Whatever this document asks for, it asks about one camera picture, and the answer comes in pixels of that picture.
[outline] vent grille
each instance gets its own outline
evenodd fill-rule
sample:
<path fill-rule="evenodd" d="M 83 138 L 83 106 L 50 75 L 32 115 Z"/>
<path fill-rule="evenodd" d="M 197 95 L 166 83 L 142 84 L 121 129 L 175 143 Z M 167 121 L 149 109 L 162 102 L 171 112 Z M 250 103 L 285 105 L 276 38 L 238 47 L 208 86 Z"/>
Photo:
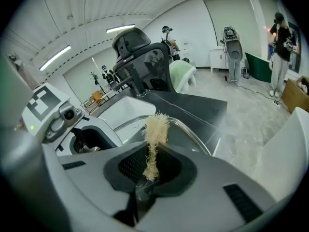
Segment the vent grille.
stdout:
<path fill-rule="evenodd" d="M 247 223 L 262 214 L 262 211 L 238 185 L 225 186 L 223 189 Z"/>

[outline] loofah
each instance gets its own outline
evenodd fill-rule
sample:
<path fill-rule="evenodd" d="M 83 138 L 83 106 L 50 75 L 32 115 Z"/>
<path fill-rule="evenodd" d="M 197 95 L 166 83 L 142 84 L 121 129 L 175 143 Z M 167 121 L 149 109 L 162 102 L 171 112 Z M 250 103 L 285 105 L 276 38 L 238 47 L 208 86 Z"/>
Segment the loofah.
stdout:
<path fill-rule="evenodd" d="M 166 143 L 169 129 L 169 116 L 164 114 L 151 115 L 146 119 L 145 141 L 148 143 L 149 154 L 147 168 L 143 175 L 146 179 L 154 181 L 159 176 L 156 167 L 156 147 L 159 143 Z"/>

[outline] cable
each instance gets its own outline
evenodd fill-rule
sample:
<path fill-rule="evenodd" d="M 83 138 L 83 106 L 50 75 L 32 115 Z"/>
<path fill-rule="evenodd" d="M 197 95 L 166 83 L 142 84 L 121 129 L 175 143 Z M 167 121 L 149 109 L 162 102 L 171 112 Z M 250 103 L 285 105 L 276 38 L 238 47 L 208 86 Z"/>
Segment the cable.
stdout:
<path fill-rule="evenodd" d="M 227 83 L 234 83 L 237 87 L 242 87 L 242 88 L 244 88 L 244 89 L 246 89 L 246 90 L 250 90 L 250 91 L 252 91 L 252 92 L 254 92 L 254 93 L 261 94 L 261 95 L 263 95 L 265 98 L 267 98 L 267 99 L 269 99 L 269 100 L 273 100 L 273 101 L 280 102 L 281 99 L 282 99 L 282 98 L 280 98 L 279 100 L 276 100 L 276 99 L 273 99 L 273 98 L 269 98 L 269 97 L 267 97 L 265 94 L 263 94 L 263 93 L 261 93 L 261 92 L 257 92 L 257 91 L 254 91 L 254 90 L 252 90 L 252 89 L 249 89 L 249 88 L 246 88 L 246 87 L 243 87 L 243 86 L 239 86 L 239 85 L 237 85 L 235 82 L 228 82 L 228 81 L 227 81 L 227 76 L 225 76 L 225 80 L 226 80 Z M 281 106 L 282 106 L 287 112 L 290 112 L 290 111 L 287 110 L 282 104 L 281 104 Z"/>
<path fill-rule="evenodd" d="M 227 48 L 226 48 L 226 51 L 225 51 L 225 48 L 226 48 L 226 46 L 225 46 L 225 44 L 224 44 L 224 45 L 223 45 L 223 52 L 224 52 L 224 56 L 225 56 L 225 66 L 226 66 L 226 62 L 228 62 L 228 61 L 226 61 Z"/>

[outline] green bin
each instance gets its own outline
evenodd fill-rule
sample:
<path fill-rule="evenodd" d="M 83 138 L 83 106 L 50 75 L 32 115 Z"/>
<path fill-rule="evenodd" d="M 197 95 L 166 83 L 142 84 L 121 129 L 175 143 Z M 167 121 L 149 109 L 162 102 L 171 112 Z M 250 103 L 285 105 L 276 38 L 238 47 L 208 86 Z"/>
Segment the green bin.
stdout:
<path fill-rule="evenodd" d="M 250 68 L 250 74 L 255 79 L 270 83 L 271 70 L 269 68 L 269 60 L 245 53 Z"/>

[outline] orange object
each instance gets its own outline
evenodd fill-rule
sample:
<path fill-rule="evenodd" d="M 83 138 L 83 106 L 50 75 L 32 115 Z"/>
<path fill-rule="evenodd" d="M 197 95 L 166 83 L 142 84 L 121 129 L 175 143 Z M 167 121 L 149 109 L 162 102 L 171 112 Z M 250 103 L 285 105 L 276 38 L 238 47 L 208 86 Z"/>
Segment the orange object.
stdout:
<path fill-rule="evenodd" d="M 99 91 L 96 91 L 92 94 L 92 97 L 95 102 L 99 103 L 101 101 L 102 95 Z"/>

